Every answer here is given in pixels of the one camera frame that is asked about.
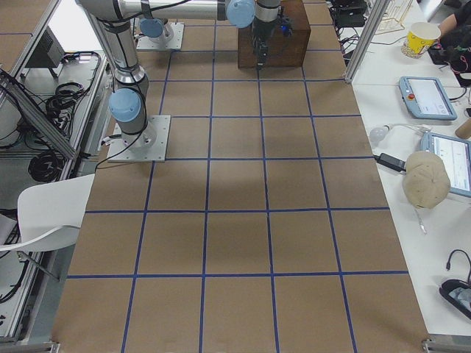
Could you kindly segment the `person forearm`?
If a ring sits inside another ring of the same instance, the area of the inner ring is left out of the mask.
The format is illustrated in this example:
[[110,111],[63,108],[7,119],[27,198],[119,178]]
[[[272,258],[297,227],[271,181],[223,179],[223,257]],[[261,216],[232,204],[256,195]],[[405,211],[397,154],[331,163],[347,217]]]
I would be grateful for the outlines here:
[[470,25],[470,1],[461,5],[453,14],[446,17],[446,19],[440,23],[439,29],[441,38],[465,25]]

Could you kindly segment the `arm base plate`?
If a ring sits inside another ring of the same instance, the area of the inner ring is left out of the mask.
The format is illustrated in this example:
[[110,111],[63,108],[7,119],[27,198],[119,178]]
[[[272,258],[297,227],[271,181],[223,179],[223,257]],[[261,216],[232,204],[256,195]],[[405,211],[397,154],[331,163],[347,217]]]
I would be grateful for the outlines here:
[[167,22],[158,38],[139,35],[138,51],[179,51],[183,44],[184,23]]
[[122,135],[121,128],[115,123],[113,134],[120,137],[111,140],[107,158],[112,163],[164,162],[170,125],[170,115],[150,115],[147,127],[135,140],[136,136]]

